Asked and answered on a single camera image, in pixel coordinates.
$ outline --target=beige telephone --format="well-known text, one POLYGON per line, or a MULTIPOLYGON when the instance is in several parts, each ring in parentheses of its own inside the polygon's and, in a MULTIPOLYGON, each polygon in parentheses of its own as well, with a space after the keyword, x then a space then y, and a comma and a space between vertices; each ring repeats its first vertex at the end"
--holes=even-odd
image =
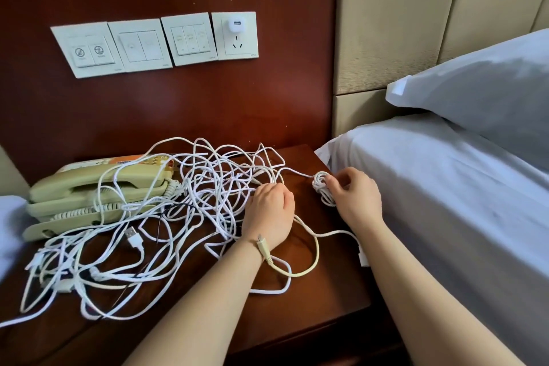
MULTIPOLYGON (((137 155, 77 162, 38 181, 30 189, 27 211, 40 223, 28 227, 23 232, 23 239, 40 240, 68 230, 100 224, 101 215, 94 208, 100 176, 120 163, 139 157, 137 155)), ((163 158, 167 157, 156 156, 120 170, 116 180, 127 203, 139 202, 145 198, 151 183, 160 171, 163 158)), ((109 171, 103 177, 102 185, 112 186, 115 172, 115 169, 109 171)), ((158 176, 148 197, 163 196, 167 190, 172 190, 168 188, 173 184, 172 175, 173 167, 170 162, 158 176)), ((102 189, 101 204, 104 208, 105 223, 113 223, 122 217, 122 201, 114 191, 102 189)), ((144 206, 139 212, 153 207, 153 204, 144 206)))

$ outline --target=white cable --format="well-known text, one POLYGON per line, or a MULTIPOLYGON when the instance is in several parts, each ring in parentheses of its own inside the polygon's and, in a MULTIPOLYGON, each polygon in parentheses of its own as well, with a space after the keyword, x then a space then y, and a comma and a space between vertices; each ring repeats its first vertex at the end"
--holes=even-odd
MULTIPOLYGON (((17 318, 12 321, 0 323, 0 328, 35 318, 44 312, 55 299, 57 293, 71 292, 75 290, 81 298, 81 313, 90 320, 101 317, 127 320, 136 318, 152 307, 170 286, 175 275, 187 255, 196 246, 202 244, 206 251, 217 259, 221 258, 227 250, 227 245, 237 240, 238 226, 242 222, 244 208, 257 185, 261 182, 258 177, 264 177, 267 182, 284 182, 281 173, 285 170, 305 177, 313 178, 313 188, 321 195, 321 200, 328 206, 335 205, 329 190, 324 183, 325 172, 319 172, 314 177, 299 173, 285 166, 285 161, 278 152, 260 144, 255 152, 245 152, 233 145, 223 145, 213 148, 208 141, 199 138, 191 142, 185 138, 170 138, 154 144, 140 158, 118 164, 100 177, 97 185, 97 196, 94 206, 65 212, 54 216, 56 219, 73 217, 80 214, 89 214, 97 211, 100 213, 101 222, 97 226, 86 226, 49 238, 44 246, 39 249, 31 263, 27 266, 29 278, 25 286, 21 300, 21 313, 26 313, 41 302, 44 305, 34 314, 17 318), (164 142, 181 140, 192 147, 192 152, 186 154, 150 154, 155 147, 164 142), (127 202, 118 184, 120 170, 145 160, 155 157, 163 157, 159 165, 158 173, 151 182, 148 193, 139 202, 127 202), (242 164, 233 161, 240 157, 242 164), (166 166, 172 162, 174 169, 178 167, 181 182, 170 180, 164 194, 160 197, 150 197, 154 184, 166 170, 166 166), (106 175, 112 174, 113 182, 104 185, 106 175), (120 198, 120 203, 101 203, 100 191, 111 190, 120 198), (145 206, 151 209, 142 211, 145 206), (120 220, 115 223, 105 224, 105 212, 108 210, 123 210, 120 220), (146 228, 148 220, 157 220, 162 227, 162 238, 154 246, 154 254, 146 258, 147 248, 143 241, 157 242, 156 228, 146 228), (205 234, 199 240, 188 245, 189 235, 202 227, 204 220, 209 220, 215 227, 215 232, 205 234), (172 222, 177 228, 172 229, 172 222), (85 246, 97 235, 110 235, 103 252, 95 260, 81 260, 85 246), (139 253, 135 260, 125 266, 101 272, 100 266, 116 250, 119 245, 129 242, 139 253), (181 249, 188 245, 183 253, 181 249), (117 314, 128 301, 139 291, 141 285, 146 282, 165 279, 165 285, 154 299, 139 313, 122 317, 117 314), (34 281, 42 286, 40 295, 32 301, 29 299, 29 291, 34 281), (111 290, 120 293, 126 291, 124 297, 114 307, 102 309, 91 299, 88 291, 90 288, 111 290)), ((346 230, 336 230, 325 234, 314 233, 298 216, 294 220, 315 238, 317 252, 315 263, 306 272, 311 271, 318 261, 319 248, 317 238, 326 237, 336 233, 345 233, 355 236, 346 230)), ((274 256, 269 255, 267 263, 288 277, 285 286, 280 290, 251 290, 251 293, 278 294, 287 291, 291 283, 291 277, 304 275, 292 273, 290 265, 274 256), (280 262, 284 269, 274 265, 273 261, 280 262)))

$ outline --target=wall switch panel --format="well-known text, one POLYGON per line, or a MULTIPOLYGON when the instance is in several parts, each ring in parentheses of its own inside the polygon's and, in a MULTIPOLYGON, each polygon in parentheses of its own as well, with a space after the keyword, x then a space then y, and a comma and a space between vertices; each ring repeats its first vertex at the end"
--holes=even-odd
POLYGON ((255 12, 213 12, 211 20, 219 59, 259 57, 255 12), (237 24, 233 30, 229 26, 231 20, 237 24))
POLYGON ((162 25, 176 66, 217 60, 207 12, 164 16, 162 25))
POLYGON ((109 22, 126 72, 171 68, 160 19, 109 22))
POLYGON ((106 22, 55 26, 51 31, 76 78, 125 71, 106 22))

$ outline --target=white bed sheet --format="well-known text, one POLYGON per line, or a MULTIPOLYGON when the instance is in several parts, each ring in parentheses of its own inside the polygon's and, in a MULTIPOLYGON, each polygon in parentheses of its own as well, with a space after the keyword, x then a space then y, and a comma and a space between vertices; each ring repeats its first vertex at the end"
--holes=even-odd
POLYGON ((317 154, 374 178, 422 264, 523 362, 547 364, 547 174, 431 113, 358 127, 317 154))

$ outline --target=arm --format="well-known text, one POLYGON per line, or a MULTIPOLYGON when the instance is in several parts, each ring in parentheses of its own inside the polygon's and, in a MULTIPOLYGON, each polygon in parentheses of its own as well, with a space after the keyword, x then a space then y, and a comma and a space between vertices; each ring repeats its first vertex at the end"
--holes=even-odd
POLYGON ((248 200, 242 237, 162 318, 125 366, 221 365, 263 258, 261 234, 273 248, 292 227, 294 196, 264 184, 248 200))
POLYGON ((523 365, 389 230, 374 180, 355 168, 346 168, 336 177, 327 176, 326 184, 341 217, 359 238, 417 366, 523 365))

